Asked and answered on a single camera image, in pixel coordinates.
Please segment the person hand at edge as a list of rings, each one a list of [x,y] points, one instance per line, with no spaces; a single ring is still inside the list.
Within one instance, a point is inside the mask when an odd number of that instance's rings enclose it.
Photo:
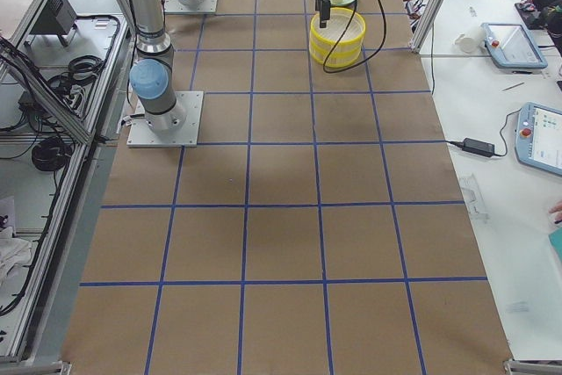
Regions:
[[[552,221],[555,225],[562,222],[562,201],[557,202],[549,210],[548,214],[551,216]]]

